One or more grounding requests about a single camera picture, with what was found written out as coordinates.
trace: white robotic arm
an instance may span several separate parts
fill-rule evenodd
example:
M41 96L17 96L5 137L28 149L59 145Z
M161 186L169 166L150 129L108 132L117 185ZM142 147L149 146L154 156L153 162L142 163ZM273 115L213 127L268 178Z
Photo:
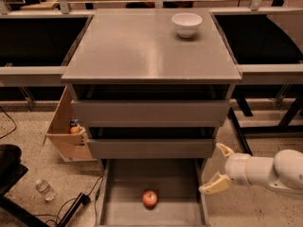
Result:
M204 194L227 189L232 183L261 185L288 197L303 199L303 153L282 150L274 158L254 157L235 153L231 148L217 143L226 159L224 175L219 172L199 187Z

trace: bowl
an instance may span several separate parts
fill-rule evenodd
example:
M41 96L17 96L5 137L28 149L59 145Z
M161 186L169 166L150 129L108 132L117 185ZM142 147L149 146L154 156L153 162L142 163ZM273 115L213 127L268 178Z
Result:
M177 13L172 16L174 31L182 38L193 36L202 23L202 18L195 13Z

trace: floor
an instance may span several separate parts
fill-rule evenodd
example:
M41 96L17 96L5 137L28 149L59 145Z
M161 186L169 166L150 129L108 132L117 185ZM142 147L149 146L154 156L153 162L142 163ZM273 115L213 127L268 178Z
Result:
M251 100L250 103L254 110L253 118L247 119L240 111L236 111L243 126L264 123L275 125L291 102L285 101L281 109L277 109L272 100ZM76 198L80 192L89 194L92 191L91 202L79 208L68 226L94 226L96 221L94 199L100 183L100 180L98 181L100 168L94 161L65 162L51 142L45 140L45 133L54 114L54 106L55 104L46 107L44 103L39 103L32 112L27 112L26 108L20 105L15 108L3 107L16 122L17 130L1 139L0 144L19 146L23 152L22 163L29 169L6 196L42 221L47 221L49 226L55 226L53 221L48 220L56 219L66 201ZM302 117L298 115L294 123L302 123L302 121ZM0 113L0 122L1 135L13 129L13 123L4 113ZM236 152L243 152L228 118L219 130L217 141ZM294 148L303 152L301 142L302 138L248 139L254 155L264 157L272 157L284 148ZM215 150L213 157L206 163L203 182L209 181L212 174L218 170L223 173L223 157ZM46 202L35 190L35 181L41 178L46 179L57 192L56 198L51 202ZM224 192L205 196L205 200L209 223L213 227L302 226L302 201L280 196L260 186L233 185ZM65 205L59 218L66 212L69 204L71 202ZM0 209L0 226L23 227L24 224Z

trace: plastic bottle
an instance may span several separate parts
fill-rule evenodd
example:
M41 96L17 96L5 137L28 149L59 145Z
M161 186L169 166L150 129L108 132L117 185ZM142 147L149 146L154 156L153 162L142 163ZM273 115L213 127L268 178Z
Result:
M46 201L52 201L55 196L55 190L50 186L50 184L46 180L37 180L36 181L36 190L44 196Z

